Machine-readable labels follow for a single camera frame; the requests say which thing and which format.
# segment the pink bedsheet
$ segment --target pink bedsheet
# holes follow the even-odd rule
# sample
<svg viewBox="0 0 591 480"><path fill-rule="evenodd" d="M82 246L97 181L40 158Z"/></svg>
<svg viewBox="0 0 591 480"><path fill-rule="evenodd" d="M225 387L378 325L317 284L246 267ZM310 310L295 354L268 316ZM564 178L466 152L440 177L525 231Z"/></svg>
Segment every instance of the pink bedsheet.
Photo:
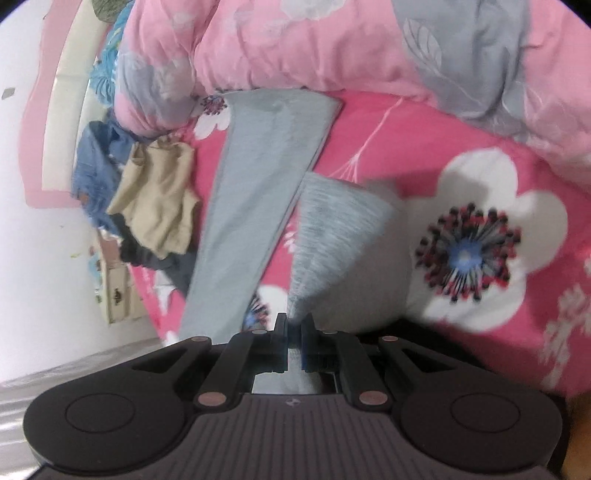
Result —
<svg viewBox="0 0 591 480"><path fill-rule="evenodd" d="M332 95L343 101L343 109L315 172L355 183L394 179L411 211L417 212L413 217L423 218L421 212L427 212L432 221L445 213L442 209L454 201L454 192L464 189L458 178L477 179L478 191L470 195L478 196L483 205L506 210L509 221L523 228L518 263L512 267L514 278L508 286L491 287L489 297L483 298L484 309L460 301L455 310L447 301L435 305L440 313L434 314L432 306L410 301L409 312L417 313L413 308L419 305L426 321L511 378L567 395L589 390L591 199L556 177L527 147L469 127L427 105L390 95ZM202 212L230 117L229 109L202 115L196 125L179 132L196 149L194 186L205 203ZM418 239L428 222L410 222L409 227L411 237ZM271 318L285 311L295 248L296 215L259 288ZM161 315L150 296L150 277L143 276L141 269L134 274L159 334L177 331L182 299L173 298L168 314ZM417 274L413 281L421 283L424 272ZM420 295L421 286L412 286L410 297Z"/></svg>

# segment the blue floral fabric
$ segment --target blue floral fabric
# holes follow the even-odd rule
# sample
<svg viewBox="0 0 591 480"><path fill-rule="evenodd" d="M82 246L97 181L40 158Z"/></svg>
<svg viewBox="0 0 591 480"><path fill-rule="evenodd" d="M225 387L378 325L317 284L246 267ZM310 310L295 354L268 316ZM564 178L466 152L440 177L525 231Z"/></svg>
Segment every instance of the blue floral fabric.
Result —
<svg viewBox="0 0 591 480"><path fill-rule="evenodd" d="M92 72L90 72L90 87L94 89L96 97L103 105L113 106L115 100L115 75L117 71L119 45L121 44L125 24L127 23L134 3L135 0L129 2L117 17L113 28L107 35L100 59L95 63Z"/></svg>

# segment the gray leaf print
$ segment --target gray leaf print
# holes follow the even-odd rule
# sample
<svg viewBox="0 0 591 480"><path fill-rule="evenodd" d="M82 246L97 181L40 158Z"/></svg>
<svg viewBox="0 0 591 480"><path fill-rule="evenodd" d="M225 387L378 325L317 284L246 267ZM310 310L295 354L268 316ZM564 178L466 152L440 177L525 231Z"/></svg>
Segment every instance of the gray leaf print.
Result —
<svg viewBox="0 0 591 480"><path fill-rule="evenodd" d="M441 47L429 29L417 20L407 18L402 26L404 46L419 65L440 75Z"/></svg>

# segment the light gray sock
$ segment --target light gray sock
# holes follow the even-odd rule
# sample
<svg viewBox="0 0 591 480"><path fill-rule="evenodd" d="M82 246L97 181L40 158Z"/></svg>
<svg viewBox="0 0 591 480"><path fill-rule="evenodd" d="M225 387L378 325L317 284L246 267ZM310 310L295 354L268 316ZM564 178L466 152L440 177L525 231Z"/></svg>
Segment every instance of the light gray sock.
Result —
<svg viewBox="0 0 591 480"><path fill-rule="evenodd" d="M404 311L410 277L404 202L393 185L366 187L308 173L291 267L288 317L359 333Z"/></svg>

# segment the beige cloth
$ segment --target beige cloth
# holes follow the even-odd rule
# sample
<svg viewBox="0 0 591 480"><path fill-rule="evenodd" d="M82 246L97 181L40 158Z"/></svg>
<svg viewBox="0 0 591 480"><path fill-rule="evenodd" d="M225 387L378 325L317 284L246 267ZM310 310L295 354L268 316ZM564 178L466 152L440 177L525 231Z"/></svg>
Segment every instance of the beige cloth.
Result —
<svg viewBox="0 0 591 480"><path fill-rule="evenodd" d="M189 186L193 149L160 137L136 143L107 213L122 213L137 241L160 259L187 252L198 198Z"/></svg>

